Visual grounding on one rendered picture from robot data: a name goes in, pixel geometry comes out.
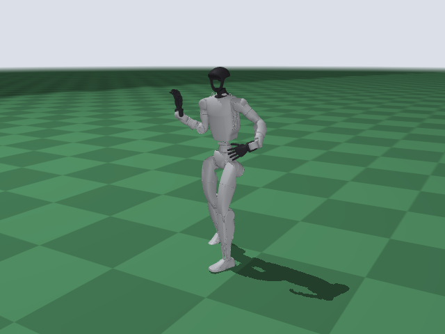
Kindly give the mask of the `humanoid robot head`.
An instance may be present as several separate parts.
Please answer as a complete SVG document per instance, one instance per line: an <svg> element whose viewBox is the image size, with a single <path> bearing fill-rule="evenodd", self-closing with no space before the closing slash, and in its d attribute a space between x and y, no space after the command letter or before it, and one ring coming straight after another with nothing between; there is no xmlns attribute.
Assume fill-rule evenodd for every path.
<svg viewBox="0 0 445 334"><path fill-rule="evenodd" d="M224 80L225 80L225 78L227 78L229 76L230 76L229 71L224 67L216 67L216 68L212 69L212 71L210 71L210 73L208 73L211 87L212 87L213 91L217 92L217 95L215 96L215 98L222 98L222 97L226 97L227 95L229 95L229 93L226 91L226 89L223 88ZM219 88L215 88L213 86L213 80L220 81ZM227 95L223 96L222 95L223 93L226 93Z"/></svg>

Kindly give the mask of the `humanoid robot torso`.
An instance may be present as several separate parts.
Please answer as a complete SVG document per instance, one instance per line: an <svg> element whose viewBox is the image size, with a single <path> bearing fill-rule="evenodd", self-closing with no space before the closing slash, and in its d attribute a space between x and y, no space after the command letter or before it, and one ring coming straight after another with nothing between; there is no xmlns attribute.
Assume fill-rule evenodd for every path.
<svg viewBox="0 0 445 334"><path fill-rule="evenodd" d="M238 132L240 129L240 112L235 112L231 104L231 100L237 97L231 93L230 95L223 93L223 96L227 96L222 98L215 98L216 95L217 93L215 95L212 93L212 96L207 98L206 107L209 127L213 139L215 141L223 141L218 142L219 149L214 151L214 164L215 166L224 169L226 164L231 159L229 157L236 154L233 153L228 155L228 153L232 152L232 150L227 150L232 148L229 141L238 137Z"/></svg>

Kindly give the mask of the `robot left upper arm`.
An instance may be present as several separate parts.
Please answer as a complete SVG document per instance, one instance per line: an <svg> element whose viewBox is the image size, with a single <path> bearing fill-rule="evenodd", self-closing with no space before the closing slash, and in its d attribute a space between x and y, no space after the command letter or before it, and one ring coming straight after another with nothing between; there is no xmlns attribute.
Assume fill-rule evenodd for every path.
<svg viewBox="0 0 445 334"><path fill-rule="evenodd" d="M257 122L262 120L243 98L233 98L231 104L235 112L242 113L248 120L254 123L253 130L257 130Z"/></svg>

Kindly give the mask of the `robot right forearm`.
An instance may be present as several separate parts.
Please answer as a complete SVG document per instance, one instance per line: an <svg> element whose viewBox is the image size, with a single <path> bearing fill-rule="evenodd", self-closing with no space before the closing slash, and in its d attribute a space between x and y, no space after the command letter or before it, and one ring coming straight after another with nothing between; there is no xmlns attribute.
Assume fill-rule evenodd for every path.
<svg viewBox="0 0 445 334"><path fill-rule="evenodd" d="M197 129L197 126L201 123L201 122L198 122L198 121L188 117L185 114L183 115L183 117L180 117L179 111L175 111L175 118L178 119L183 124L189 126L191 129Z"/></svg>

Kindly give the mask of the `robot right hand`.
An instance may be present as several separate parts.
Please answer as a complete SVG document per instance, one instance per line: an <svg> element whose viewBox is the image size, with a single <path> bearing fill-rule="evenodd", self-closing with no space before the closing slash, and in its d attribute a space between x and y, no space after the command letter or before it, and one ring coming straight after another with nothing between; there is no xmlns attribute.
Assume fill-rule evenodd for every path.
<svg viewBox="0 0 445 334"><path fill-rule="evenodd" d="M175 90L175 89L172 89L171 90L171 92L169 92L169 93L172 93L172 95L174 96L174 99L175 99L175 105L176 105L176 109L175 109L175 111L179 111L179 116L180 117L183 117L183 115L184 115L184 112L183 112L183 109L181 108L181 106L182 106L182 96L181 96L181 93L178 91L178 90Z"/></svg>

